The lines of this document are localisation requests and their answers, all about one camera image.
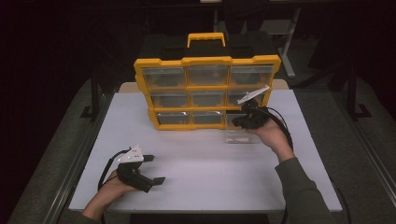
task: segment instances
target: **transparent drawer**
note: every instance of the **transparent drawer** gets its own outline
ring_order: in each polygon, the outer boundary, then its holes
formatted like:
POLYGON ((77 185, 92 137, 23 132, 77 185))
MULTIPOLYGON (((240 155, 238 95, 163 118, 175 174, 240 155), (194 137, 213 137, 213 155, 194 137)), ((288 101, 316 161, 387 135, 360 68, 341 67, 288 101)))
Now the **transparent drawer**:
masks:
MULTIPOLYGON (((247 92, 252 92, 252 91, 255 91, 255 89, 228 91, 227 105, 241 106, 238 104, 237 100, 242 99, 247 94, 247 92)), ((254 99, 259 103, 259 105, 262 103, 263 96, 264 96, 264 92, 254 97, 254 99)))
POLYGON ((180 89, 186 86, 183 67, 142 68, 149 90, 180 89))
POLYGON ((193 111, 191 112, 194 124, 221 124, 223 122, 223 111, 193 111))
POLYGON ((158 112, 157 118, 160 124, 189 124, 189 112, 158 112))
POLYGON ((191 106, 225 105, 225 91, 189 91, 191 106))
POLYGON ((187 107, 185 91, 153 91, 150 97, 154 107, 187 107))
POLYGON ((265 86, 269 85, 273 65, 237 65, 231 66, 230 86, 265 86))
POLYGON ((227 77, 226 65, 192 65, 186 67, 189 85, 224 85, 227 77))
POLYGON ((245 129, 233 125, 232 120, 242 116, 245 114, 240 111, 227 111, 225 141, 227 143, 260 143, 261 140, 257 135, 247 133, 245 129))

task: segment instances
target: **person's left hand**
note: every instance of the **person's left hand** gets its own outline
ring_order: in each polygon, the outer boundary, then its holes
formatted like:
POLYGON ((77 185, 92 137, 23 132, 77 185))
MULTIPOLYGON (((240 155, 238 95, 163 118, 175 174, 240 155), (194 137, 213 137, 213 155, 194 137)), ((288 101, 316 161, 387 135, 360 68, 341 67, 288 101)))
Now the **person's left hand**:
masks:
POLYGON ((91 201, 87 204, 82 215, 94 220, 100 220, 106 209, 125 193, 138 190, 122 183, 113 171, 105 184, 99 189, 91 201))

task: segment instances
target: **forearm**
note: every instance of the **forearm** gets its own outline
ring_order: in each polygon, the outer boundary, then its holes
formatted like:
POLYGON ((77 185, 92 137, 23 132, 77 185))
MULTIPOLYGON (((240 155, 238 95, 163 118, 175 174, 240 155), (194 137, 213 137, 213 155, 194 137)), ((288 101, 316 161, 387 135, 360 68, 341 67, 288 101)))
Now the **forearm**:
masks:
POLYGON ((335 223, 315 182, 308 178, 297 158, 281 162, 276 171, 291 223, 335 223))

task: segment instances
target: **person's right hand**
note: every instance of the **person's right hand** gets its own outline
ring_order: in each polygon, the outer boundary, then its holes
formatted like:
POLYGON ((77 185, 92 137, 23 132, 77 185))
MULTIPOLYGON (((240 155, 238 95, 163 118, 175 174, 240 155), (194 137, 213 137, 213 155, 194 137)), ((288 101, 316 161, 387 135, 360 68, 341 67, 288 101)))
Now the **person's right hand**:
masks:
POLYGON ((258 129, 246 129, 247 133, 254 133, 262 142, 270 147, 277 155, 279 162, 295 157, 288 139, 277 124, 268 119, 268 121, 258 129))

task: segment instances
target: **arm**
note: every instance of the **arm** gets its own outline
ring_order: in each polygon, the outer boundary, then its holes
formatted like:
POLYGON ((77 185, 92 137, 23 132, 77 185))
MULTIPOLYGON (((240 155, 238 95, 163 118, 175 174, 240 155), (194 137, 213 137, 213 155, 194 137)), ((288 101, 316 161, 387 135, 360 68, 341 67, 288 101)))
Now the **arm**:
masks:
POLYGON ((279 165, 276 171, 283 186, 283 195, 295 223, 335 223, 314 181, 306 175, 303 167, 291 150, 286 136, 272 120, 259 129, 247 130, 257 134, 262 142, 276 154, 279 165))
POLYGON ((77 224, 96 224, 100 223, 102 214, 107 208, 125 193, 136 190, 135 188, 123 184, 113 171, 107 182, 93 196, 81 216, 78 217, 77 224))

